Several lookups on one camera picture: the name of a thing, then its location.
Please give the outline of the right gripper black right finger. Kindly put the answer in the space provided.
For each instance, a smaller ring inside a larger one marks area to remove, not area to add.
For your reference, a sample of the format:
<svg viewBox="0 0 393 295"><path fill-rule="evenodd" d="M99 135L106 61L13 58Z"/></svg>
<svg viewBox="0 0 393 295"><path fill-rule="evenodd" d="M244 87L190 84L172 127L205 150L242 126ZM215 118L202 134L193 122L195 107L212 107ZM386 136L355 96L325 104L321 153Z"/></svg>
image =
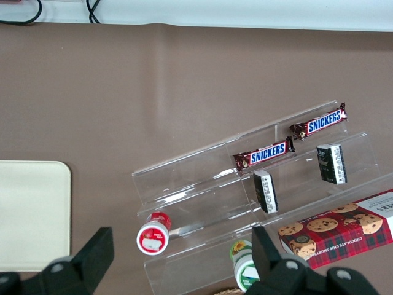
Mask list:
<svg viewBox="0 0 393 295"><path fill-rule="evenodd" d="M332 267L321 275L294 255L282 257L262 226L252 228L252 258L260 280L246 294L378 294L356 270Z"/></svg>

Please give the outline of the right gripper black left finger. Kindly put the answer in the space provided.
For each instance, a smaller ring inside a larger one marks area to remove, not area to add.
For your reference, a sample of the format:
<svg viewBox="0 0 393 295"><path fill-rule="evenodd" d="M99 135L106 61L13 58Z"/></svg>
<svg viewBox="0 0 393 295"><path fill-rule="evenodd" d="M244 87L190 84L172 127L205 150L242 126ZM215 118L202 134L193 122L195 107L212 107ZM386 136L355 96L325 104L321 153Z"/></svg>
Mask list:
<svg viewBox="0 0 393 295"><path fill-rule="evenodd" d="M1 294L93 294L113 260L112 228L102 227L75 256L58 258L27 280L2 272Z"/></svg>

